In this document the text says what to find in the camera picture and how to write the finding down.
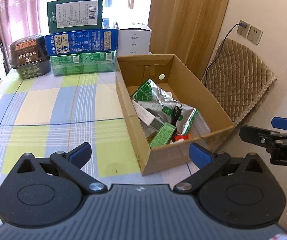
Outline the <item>green white medicine box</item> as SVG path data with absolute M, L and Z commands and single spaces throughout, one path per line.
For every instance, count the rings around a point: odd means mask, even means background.
M 171 139 L 175 130 L 176 130 L 175 126 L 169 124 L 168 122 L 165 122 L 158 130 L 156 136 L 150 142 L 150 148 L 166 145 Z

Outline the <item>silver green foil tea bag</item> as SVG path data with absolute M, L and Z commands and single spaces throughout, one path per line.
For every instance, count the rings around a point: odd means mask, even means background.
M 195 107 L 173 99 L 151 79 L 140 85 L 131 98 L 162 121 L 175 126 L 180 135 L 187 135 L 198 113 Z

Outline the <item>checkered tablecloth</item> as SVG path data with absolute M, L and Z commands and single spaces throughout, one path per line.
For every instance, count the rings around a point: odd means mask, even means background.
M 0 82 L 0 186 L 24 153 L 48 157 L 88 142 L 83 171 L 105 185 L 175 185 L 197 171 L 182 166 L 143 176 L 137 164 L 115 88 L 115 74 L 22 80 L 15 71 Z

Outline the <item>brown quilted chair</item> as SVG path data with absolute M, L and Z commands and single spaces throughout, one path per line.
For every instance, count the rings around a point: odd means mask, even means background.
M 229 38 L 214 59 L 202 82 L 237 126 L 258 110 L 277 78 L 255 52 Z

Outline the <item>white medicine box brown end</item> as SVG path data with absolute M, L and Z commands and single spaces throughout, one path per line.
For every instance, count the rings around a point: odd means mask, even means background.
M 139 105 L 136 101 L 132 101 L 132 104 L 134 106 L 134 109 L 137 113 L 137 116 L 139 119 L 148 127 L 158 131 L 163 126 L 164 122 L 161 121 L 159 118 L 154 116 L 152 113 L 150 113 L 148 110 L 146 110 L 144 107 Z

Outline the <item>brown cardboard box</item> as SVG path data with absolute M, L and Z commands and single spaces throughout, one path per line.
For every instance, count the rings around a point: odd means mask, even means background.
M 215 151 L 233 122 L 176 55 L 118 56 L 116 89 L 141 173 L 189 161 L 191 143 Z

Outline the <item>green carton pack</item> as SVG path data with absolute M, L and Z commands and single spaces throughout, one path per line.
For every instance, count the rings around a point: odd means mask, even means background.
M 66 76 L 113 72 L 115 59 L 116 51 L 104 51 L 51 56 L 50 64 L 54 76 Z

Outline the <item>dark brown food container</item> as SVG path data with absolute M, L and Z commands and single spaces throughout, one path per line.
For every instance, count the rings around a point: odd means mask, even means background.
M 45 36 L 35 34 L 21 38 L 10 46 L 10 66 L 21 79 L 43 76 L 50 72 L 50 58 L 47 53 Z

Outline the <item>blue milk carton box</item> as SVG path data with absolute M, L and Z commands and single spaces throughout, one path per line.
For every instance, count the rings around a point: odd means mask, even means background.
M 103 24 L 101 29 L 67 31 L 45 36 L 49 56 L 77 53 L 115 51 L 118 27 L 115 22 Z

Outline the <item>white cardboard box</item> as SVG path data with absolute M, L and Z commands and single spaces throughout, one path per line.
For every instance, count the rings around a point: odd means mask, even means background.
M 151 29 L 143 23 L 118 21 L 117 56 L 147 55 Z

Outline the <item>dark green box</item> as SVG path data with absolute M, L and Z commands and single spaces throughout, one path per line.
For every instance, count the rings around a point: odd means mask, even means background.
M 100 29 L 103 0 L 56 0 L 47 3 L 49 33 Z

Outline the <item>wall power socket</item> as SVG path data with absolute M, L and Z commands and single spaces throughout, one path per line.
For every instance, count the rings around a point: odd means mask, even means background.
M 244 38 L 247 38 L 249 30 L 250 30 L 250 24 L 240 20 L 239 26 L 237 28 L 237 33 L 243 36 Z

